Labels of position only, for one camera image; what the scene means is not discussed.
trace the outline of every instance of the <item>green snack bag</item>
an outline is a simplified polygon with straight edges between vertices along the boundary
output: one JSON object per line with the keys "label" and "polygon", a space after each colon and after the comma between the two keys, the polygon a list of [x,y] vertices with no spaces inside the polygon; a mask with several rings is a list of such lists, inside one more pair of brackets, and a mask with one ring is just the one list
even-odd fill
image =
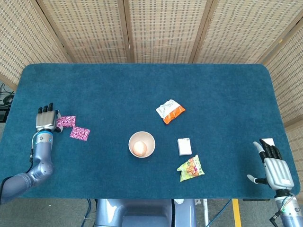
{"label": "green snack bag", "polygon": [[177,171],[181,171],[180,182],[205,174],[202,170],[198,155],[183,163]]}

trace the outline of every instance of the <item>snack bag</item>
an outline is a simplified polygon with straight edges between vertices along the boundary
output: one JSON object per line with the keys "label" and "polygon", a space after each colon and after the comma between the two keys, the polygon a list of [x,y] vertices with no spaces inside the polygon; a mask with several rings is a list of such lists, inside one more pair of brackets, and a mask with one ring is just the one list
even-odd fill
{"label": "snack bag", "polygon": [[180,182],[188,180],[195,176],[204,175],[198,155],[190,158],[187,162],[183,163],[177,171],[181,171]]}
{"label": "snack bag", "polygon": [[185,111],[185,109],[180,106],[179,103],[176,101],[170,99],[163,105],[160,105],[156,111],[160,115],[160,117],[163,119],[163,121],[168,124],[171,122],[173,119],[178,117],[182,112]]}

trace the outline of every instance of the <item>bowl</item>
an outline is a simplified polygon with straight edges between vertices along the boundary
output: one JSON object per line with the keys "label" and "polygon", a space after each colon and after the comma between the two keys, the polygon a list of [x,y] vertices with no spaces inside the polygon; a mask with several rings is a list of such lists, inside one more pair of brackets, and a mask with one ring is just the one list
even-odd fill
{"label": "bowl", "polygon": [[[143,156],[137,156],[136,154],[133,153],[133,146],[138,141],[142,141],[146,145],[147,150],[145,155]],[[156,147],[155,139],[151,134],[145,131],[136,132],[134,135],[131,136],[131,138],[128,141],[129,151],[136,157],[148,157],[153,153],[155,147]]]}

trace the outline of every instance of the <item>gray floor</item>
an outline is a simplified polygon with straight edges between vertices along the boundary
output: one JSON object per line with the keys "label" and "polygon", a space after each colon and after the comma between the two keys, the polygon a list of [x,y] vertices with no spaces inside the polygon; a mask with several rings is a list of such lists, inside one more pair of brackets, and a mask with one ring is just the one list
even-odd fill
{"label": "gray floor", "polygon": [[[0,139],[5,124],[0,123]],[[209,219],[212,220],[228,200],[208,200]],[[76,227],[80,226],[87,210],[85,199],[27,199],[18,198],[1,206],[0,227]],[[271,201],[239,201],[243,227],[270,227],[269,219],[276,212],[276,204]],[[197,226],[204,226],[203,205],[196,205]],[[92,202],[92,212],[85,226],[94,223],[96,210]],[[212,227],[234,227],[232,204],[211,225]]]}

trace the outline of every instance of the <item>egg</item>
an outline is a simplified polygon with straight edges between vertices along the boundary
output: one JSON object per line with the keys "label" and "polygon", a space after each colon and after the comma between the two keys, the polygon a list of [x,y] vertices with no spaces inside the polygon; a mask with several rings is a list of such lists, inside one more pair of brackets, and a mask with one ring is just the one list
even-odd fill
{"label": "egg", "polygon": [[146,144],[142,141],[137,141],[133,146],[133,153],[137,156],[144,156],[146,154],[147,147]]}

